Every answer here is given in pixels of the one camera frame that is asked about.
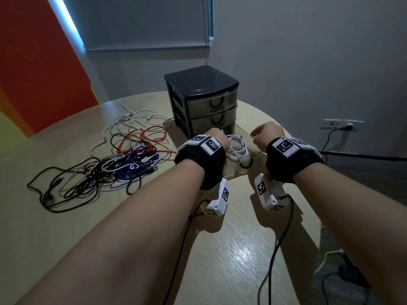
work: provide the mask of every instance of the hand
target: hand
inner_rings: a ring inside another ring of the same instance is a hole
[[[230,140],[226,137],[226,135],[219,128],[215,127],[208,130],[205,134],[210,135],[211,137],[219,141],[225,149],[226,157],[229,158]]]
[[[270,121],[257,126],[250,135],[254,137],[253,143],[258,146],[260,151],[266,152],[266,148],[275,138],[284,137],[282,126]]]

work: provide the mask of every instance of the dark plastic lid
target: dark plastic lid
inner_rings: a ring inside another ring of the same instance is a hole
[[[239,86],[239,81],[209,65],[164,75],[164,79],[187,99],[214,96]]]

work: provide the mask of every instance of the qr code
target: qr code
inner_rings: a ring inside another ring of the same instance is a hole
[[[204,211],[205,211],[208,215],[218,216],[214,210],[204,209]]]
[[[275,205],[270,210],[271,211],[279,211],[284,207],[284,205]]]
[[[213,142],[212,139],[211,139],[211,140],[208,140],[207,142],[205,142],[205,144],[206,144],[208,147],[210,147],[210,149],[211,149],[213,152],[215,152],[218,148],[220,148],[220,146],[217,145],[215,142]]]
[[[195,136],[191,140],[193,141],[202,141],[206,138],[207,136]]]
[[[299,139],[297,139],[297,138],[290,138],[290,140],[291,141],[294,141],[295,143],[298,143],[298,144],[304,144],[304,145],[307,145],[308,143],[305,143],[305,142],[303,142],[303,141],[301,141],[301,140],[299,140]]]
[[[281,153],[284,153],[292,146],[293,146],[293,144],[290,141],[284,139],[284,141],[282,143],[280,143],[278,146],[276,146],[276,149],[278,149]]]
[[[261,183],[259,185],[257,185],[257,190],[258,190],[258,194],[262,195],[266,192],[266,185],[264,185],[264,182],[261,181]]]
[[[229,192],[226,188],[223,189],[222,198],[227,202],[227,198],[229,197]]]

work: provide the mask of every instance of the black wristband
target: black wristband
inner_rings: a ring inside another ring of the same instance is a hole
[[[179,150],[174,162],[178,164],[184,159],[193,160],[205,170],[205,178],[202,182],[201,189],[212,189],[221,182],[223,165],[226,160],[224,148],[218,148],[209,156],[200,146],[185,146]]]
[[[278,139],[280,139],[280,137],[275,138],[266,148],[266,167],[273,179],[284,183],[295,184],[293,180],[294,174],[299,173],[311,164],[323,164],[323,160],[312,150],[299,149],[296,153],[287,158],[272,145]]]

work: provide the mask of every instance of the red wall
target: red wall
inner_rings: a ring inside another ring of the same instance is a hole
[[[0,0],[0,88],[34,133],[98,104],[47,0]]]

